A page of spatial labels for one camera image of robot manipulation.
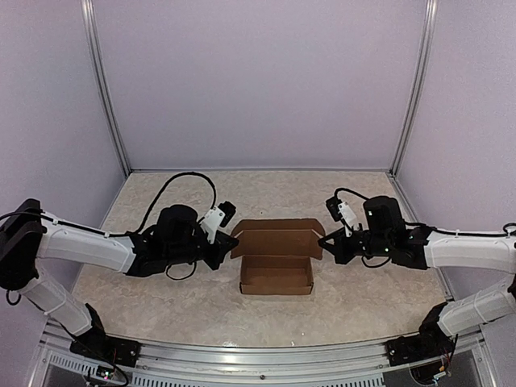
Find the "brown cardboard box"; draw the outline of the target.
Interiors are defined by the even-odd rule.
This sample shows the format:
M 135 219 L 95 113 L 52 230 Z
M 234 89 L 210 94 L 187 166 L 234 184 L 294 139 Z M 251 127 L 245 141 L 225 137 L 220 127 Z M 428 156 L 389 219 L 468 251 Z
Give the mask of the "brown cardboard box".
M 306 296 L 314 288 L 312 260 L 323 258 L 318 240 L 326 235 L 315 218 L 245 219 L 231 235 L 239 241 L 239 289 L 260 296 Z

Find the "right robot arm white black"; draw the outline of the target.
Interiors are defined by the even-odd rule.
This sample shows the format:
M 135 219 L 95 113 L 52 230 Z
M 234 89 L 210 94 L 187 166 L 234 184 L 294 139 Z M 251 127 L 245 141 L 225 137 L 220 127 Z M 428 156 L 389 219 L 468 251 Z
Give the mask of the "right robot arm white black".
M 342 228 L 322 237 L 319 246 L 336 264 L 384 257 L 398 266 L 483 268 L 506 273 L 490 287 L 466 298 L 432 308 L 412 343 L 413 352 L 428 358 L 449 339 L 469 327 L 491 323 L 515 312 L 515 225 L 498 232 L 448 231 L 424 223 L 409 223 L 398 201 L 387 196 L 365 198 L 367 224 L 362 226 L 351 207 L 338 196 L 327 199 L 331 217 Z

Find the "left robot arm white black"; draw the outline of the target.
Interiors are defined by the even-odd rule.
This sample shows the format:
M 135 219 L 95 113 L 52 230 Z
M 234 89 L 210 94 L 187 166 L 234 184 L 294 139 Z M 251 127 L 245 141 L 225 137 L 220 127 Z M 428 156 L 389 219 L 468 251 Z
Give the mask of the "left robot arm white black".
M 102 359 L 112 352 L 113 342 L 97 312 L 77 302 L 36 261 L 67 260 L 139 278 L 199 261 L 217 270 L 239 243 L 222 231 L 235 212 L 230 202 L 212 207 L 203 217 L 191 207 L 173 205 L 164 208 L 156 224 L 146 230 L 116 235 L 53 218 L 42 211 L 39 201 L 27 199 L 3 217 L 1 287 L 27 298 L 77 337 L 92 356 Z

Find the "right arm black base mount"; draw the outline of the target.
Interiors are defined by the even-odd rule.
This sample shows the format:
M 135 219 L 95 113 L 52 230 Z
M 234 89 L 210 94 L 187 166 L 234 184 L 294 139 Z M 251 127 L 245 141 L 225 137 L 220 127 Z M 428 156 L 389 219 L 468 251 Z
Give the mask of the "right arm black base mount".
M 434 333 L 400 336 L 385 343 L 391 367 L 450 354 L 454 348 L 453 339 Z

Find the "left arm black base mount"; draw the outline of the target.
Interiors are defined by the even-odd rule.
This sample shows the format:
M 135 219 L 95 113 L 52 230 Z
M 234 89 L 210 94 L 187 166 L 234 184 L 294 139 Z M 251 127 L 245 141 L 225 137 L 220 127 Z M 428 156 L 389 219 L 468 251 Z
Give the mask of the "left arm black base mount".
M 104 339 L 88 339 L 82 343 L 74 340 L 69 350 L 86 358 L 134 368 L 141 347 L 142 343 L 138 341 L 108 335 Z

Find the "front aluminium frame rail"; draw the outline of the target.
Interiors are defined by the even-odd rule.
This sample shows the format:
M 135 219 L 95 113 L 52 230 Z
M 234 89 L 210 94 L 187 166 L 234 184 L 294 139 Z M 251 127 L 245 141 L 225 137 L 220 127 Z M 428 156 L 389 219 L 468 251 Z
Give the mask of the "front aluminium frame rail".
M 480 328 L 461 335 L 451 360 L 451 376 L 438 386 L 501 386 Z M 388 372 L 410 371 L 439 358 L 391 366 L 385 339 L 297 347 L 214 347 L 136 339 L 141 348 L 134 368 L 122 367 L 134 386 L 376 386 Z M 35 353 L 28 386 L 44 386 L 51 367 L 78 375 L 101 362 L 69 351 L 71 339 L 56 322 L 47 322 Z

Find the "right aluminium corner post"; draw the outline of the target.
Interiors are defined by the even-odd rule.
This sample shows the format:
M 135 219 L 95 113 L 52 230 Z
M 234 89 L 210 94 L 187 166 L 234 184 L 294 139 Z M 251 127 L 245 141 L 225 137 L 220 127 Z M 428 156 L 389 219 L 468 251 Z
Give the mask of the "right aluminium corner post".
M 414 121 L 418 113 L 418 105 L 427 74 L 428 61 L 431 56 L 432 40 L 435 31 L 435 21 L 439 2 L 437 0 L 426 1 L 422 36 L 416 60 L 414 79 L 410 89 L 408 105 L 403 119 L 402 132 L 397 143 L 394 158 L 390 167 L 390 175 L 396 179 L 401 171 L 402 161 L 408 149 L 410 135 L 414 127 Z

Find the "aluminium corner post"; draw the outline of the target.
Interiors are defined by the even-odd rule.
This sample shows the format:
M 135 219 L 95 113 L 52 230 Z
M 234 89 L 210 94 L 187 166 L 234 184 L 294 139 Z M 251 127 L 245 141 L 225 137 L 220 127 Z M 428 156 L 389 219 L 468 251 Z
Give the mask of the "aluminium corner post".
M 439 2 L 437 0 L 426 1 L 422 36 L 416 60 L 414 79 L 410 89 L 408 105 L 403 119 L 402 132 L 397 143 L 394 158 L 390 167 L 390 175 L 396 179 L 401 171 L 402 161 L 408 149 L 410 135 L 414 127 L 414 121 L 418 113 L 418 105 L 427 74 L 428 61 L 431 56 L 432 40 L 435 31 L 435 21 Z
M 106 119 L 107 129 L 114 146 L 114 151 L 122 173 L 128 178 L 132 173 L 131 163 L 127 155 L 126 147 L 119 130 L 119 125 L 114 112 L 114 105 L 110 95 L 108 80 L 102 60 L 102 49 L 95 18 L 94 2 L 81 0 L 81 13 L 85 25 L 85 35 L 89 47 L 89 55 L 92 61 L 94 78 L 98 87 L 98 93 L 102 110 Z

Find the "left aluminium corner post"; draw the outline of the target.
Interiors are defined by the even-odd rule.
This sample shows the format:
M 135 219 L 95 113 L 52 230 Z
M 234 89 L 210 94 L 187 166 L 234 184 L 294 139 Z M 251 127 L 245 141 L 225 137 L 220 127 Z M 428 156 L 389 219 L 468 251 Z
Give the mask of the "left aluminium corner post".
M 132 173 L 131 163 L 127 155 L 126 147 L 119 130 L 119 125 L 114 112 L 114 105 L 110 95 L 108 80 L 102 60 L 102 49 L 95 18 L 94 2 L 81 0 L 81 13 L 85 25 L 85 35 L 89 47 L 89 55 L 92 61 L 94 78 L 98 87 L 98 93 L 102 110 L 106 119 L 107 129 L 114 146 L 114 151 L 122 173 L 128 178 Z

